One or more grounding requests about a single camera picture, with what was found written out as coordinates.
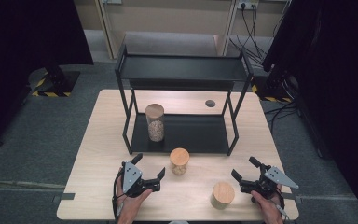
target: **shelf frame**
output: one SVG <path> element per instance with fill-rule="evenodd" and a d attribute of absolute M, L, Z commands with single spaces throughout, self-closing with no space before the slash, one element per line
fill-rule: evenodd
<path fill-rule="evenodd" d="M 239 138 L 236 117 L 254 75 L 245 49 L 241 50 L 238 57 L 146 55 L 128 53 L 126 45 L 123 44 L 117 57 L 115 73 L 126 114 L 122 136 L 130 154 L 133 152 L 171 152 L 176 147 L 184 147 L 190 153 L 231 155 Z M 125 79 L 130 83 L 129 102 L 127 102 L 123 84 Z M 242 82 L 243 85 L 240 98 L 234 108 L 230 96 L 237 82 Z M 155 143 L 148 139 L 145 113 L 139 111 L 136 101 L 137 90 L 224 91 L 227 97 L 222 112 L 219 114 L 164 114 L 165 138 Z M 234 132 L 234 138 L 230 144 L 227 140 L 224 120 L 227 108 Z M 135 111 L 136 116 L 130 143 L 128 129 L 132 110 Z M 190 129 L 187 128 L 184 131 L 183 123 Z M 207 136 L 201 139 L 192 137 L 194 133 L 200 135 L 202 131 L 207 132 Z M 171 133 L 181 134 L 186 141 L 178 141 Z"/>

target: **jar with wooden lid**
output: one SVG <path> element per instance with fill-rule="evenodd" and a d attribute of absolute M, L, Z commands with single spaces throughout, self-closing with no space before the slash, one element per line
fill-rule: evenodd
<path fill-rule="evenodd" d="M 186 172 L 186 166 L 190 160 L 190 155 L 184 148 L 178 147 L 170 154 L 171 170 L 176 175 L 182 175 Z"/>
<path fill-rule="evenodd" d="M 164 107 L 158 104 L 149 105 L 145 114 L 150 140 L 153 142 L 162 141 L 164 139 Z"/>

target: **wooden lid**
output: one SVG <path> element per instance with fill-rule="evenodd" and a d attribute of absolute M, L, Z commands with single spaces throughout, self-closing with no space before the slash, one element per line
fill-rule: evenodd
<path fill-rule="evenodd" d="M 149 118 L 157 119 L 164 114 L 164 107 L 158 104 L 148 105 L 145 113 Z"/>
<path fill-rule="evenodd" d="M 234 188 L 227 182 L 218 182 L 213 187 L 213 196 L 220 203 L 231 203 L 235 196 Z"/>
<path fill-rule="evenodd" d="M 171 152 L 170 159 L 174 165 L 186 165 L 190 160 L 190 155 L 187 150 L 178 147 Z"/>

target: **wrist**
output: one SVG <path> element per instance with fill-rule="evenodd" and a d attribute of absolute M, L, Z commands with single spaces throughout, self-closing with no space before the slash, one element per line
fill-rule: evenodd
<path fill-rule="evenodd" d="M 275 224 L 283 224 L 283 220 L 277 220 L 276 222 L 275 222 Z"/>
<path fill-rule="evenodd" d="M 118 217 L 117 218 L 117 224 L 131 224 L 132 220 L 130 218 L 124 217 Z"/>

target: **gray carpet floor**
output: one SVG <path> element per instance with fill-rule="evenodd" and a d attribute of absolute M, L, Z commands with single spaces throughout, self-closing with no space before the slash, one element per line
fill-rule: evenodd
<path fill-rule="evenodd" d="M 71 96 L 30 93 L 2 135 L 0 223 L 101 223 L 62 221 L 56 212 L 98 93 L 117 88 L 114 64 L 62 69 L 81 72 Z M 43 75 L 43 70 L 30 75 L 32 87 Z M 261 105 L 265 111 L 282 107 L 276 102 Z M 266 114 L 269 124 L 272 117 Z M 302 118 L 293 109 L 279 117 L 273 138 L 286 174 L 300 186 L 293 190 L 300 214 L 296 223 L 358 223 L 358 201 L 334 161 L 319 158 Z"/>

